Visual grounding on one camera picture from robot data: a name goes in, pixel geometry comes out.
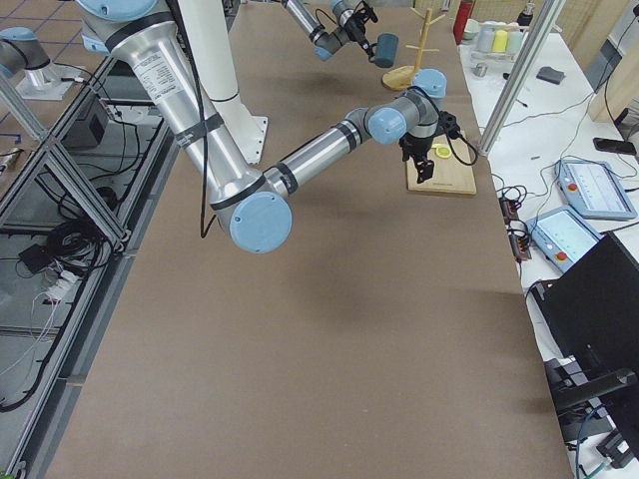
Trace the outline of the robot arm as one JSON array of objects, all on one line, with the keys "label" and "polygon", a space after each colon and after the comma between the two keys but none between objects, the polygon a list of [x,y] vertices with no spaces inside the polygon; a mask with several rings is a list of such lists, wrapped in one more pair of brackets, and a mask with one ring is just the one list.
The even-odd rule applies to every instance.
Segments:
[{"label": "robot arm", "polygon": [[374,44],[366,38],[365,24],[368,21],[376,23],[378,19],[366,1],[356,4],[352,1],[331,1],[331,14],[328,18],[335,22],[331,32],[311,13],[303,1],[282,1],[281,4],[305,32],[321,60],[326,61],[344,45],[355,43],[366,54],[368,60],[373,61]]},{"label": "robot arm", "polygon": [[358,108],[262,171],[268,121],[243,104],[230,48],[235,5],[84,1],[84,44],[130,66],[203,178],[203,202],[241,249],[268,253],[293,225],[289,197],[368,140],[399,144],[421,180],[444,124],[445,75],[419,71],[390,103]]}]

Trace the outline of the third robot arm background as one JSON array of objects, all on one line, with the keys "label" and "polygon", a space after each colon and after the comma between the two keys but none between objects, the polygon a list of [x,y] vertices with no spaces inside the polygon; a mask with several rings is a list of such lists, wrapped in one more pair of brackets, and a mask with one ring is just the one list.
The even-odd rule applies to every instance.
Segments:
[{"label": "third robot arm background", "polygon": [[16,90],[26,100],[62,101],[74,83],[70,68],[55,64],[32,30],[10,27],[1,31],[1,74],[20,73]]}]

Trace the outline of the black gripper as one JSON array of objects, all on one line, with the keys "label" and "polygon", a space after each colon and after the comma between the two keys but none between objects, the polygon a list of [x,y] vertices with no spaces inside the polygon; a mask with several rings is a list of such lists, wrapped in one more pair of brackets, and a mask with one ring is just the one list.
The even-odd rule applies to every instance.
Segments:
[{"label": "black gripper", "polygon": [[445,135],[448,139],[458,138],[457,118],[449,112],[441,112],[438,119],[425,125],[417,125],[399,140],[402,160],[414,160],[416,182],[423,184],[433,177],[433,161],[427,158],[434,139]]},{"label": "black gripper", "polygon": [[368,55],[368,62],[375,63],[376,57],[369,40],[366,38],[365,25],[368,21],[377,23],[378,18],[374,9],[367,2],[359,2],[353,9],[352,15],[346,21],[348,38],[360,45]]}]

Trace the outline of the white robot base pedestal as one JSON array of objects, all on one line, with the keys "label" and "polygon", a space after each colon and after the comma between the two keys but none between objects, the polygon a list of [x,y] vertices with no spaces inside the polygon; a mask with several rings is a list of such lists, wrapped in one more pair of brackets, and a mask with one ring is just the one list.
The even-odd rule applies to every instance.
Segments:
[{"label": "white robot base pedestal", "polygon": [[204,90],[247,162],[258,163],[268,119],[252,115],[241,99],[223,3],[184,0],[178,6]]}]

